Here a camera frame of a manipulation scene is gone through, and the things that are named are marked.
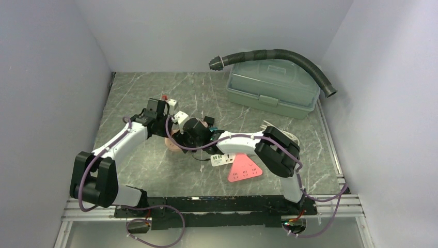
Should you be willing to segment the round pink power socket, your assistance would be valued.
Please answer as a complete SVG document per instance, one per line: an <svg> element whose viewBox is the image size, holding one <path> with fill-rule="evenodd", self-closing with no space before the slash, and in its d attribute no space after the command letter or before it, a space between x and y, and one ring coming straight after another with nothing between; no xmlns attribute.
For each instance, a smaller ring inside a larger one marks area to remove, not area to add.
<svg viewBox="0 0 438 248"><path fill-rule="evenodd" d="M181 152L181 148L179 148L177 145L175 145L169 138L164 139L165 145L168 150L172 152Z"/></svg>

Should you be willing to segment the pink triangular power strip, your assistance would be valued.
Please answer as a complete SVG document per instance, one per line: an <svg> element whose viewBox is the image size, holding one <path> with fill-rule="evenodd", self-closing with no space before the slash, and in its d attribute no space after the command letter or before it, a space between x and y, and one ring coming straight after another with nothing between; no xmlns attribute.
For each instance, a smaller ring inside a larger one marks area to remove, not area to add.
<svg viewBox="0 0 438 248"><path fill-rule="evenodd" d="M237 182L261 176L263 170L246 154L238 153L232 163L228 175L229 182Z"/></svg>

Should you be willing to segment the white power strip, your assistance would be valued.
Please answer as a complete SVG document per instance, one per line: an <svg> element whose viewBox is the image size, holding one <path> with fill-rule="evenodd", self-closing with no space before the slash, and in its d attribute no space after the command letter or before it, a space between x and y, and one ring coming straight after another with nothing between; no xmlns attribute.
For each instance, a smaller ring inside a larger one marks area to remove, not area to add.
<svg viewBox="0 0 438 248"><path fill-rule="evenodd" d="M236 153L226 153L223 155L215 154L210 157L210 162L213 167L232 164L236 158Z"/></svg>

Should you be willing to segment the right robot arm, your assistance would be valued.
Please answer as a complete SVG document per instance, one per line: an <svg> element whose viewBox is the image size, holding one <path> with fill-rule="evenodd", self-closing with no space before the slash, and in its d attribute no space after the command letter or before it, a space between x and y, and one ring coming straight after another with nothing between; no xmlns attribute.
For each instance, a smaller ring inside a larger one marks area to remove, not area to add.
<svg viewBox="0 0 438 248"><path fill-rule="evenodd" d="M174 116L167 117L165 131L177 147L183 151L203 150L209 155L256 155L271 173L280 177L287 212L298 214L304 209L303 185L299 178L299 171L303 166L300 161L300 147L279 129L268 126L255 133L212 131L198 119L190 118L180 132L171 134L170 127L175 123L177 120Z"/></svg>

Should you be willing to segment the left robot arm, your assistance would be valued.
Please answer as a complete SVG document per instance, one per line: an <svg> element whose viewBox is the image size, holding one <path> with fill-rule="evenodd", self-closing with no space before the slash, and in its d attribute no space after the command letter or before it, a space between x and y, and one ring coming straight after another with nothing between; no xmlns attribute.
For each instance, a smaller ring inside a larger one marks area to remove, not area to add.
<svg viewBox="0 0 438 248"><path fill-rule="evenodd" d="M150 98L139 114L122 119L125 126L116 136L92 152L82 151L75 157L69 193L79 201L82 211L122 205L136 217L147 213L146 191L121 185L117 165L153 135L166 137L171 129L166 119L177 107L177 100Z"/></svg>

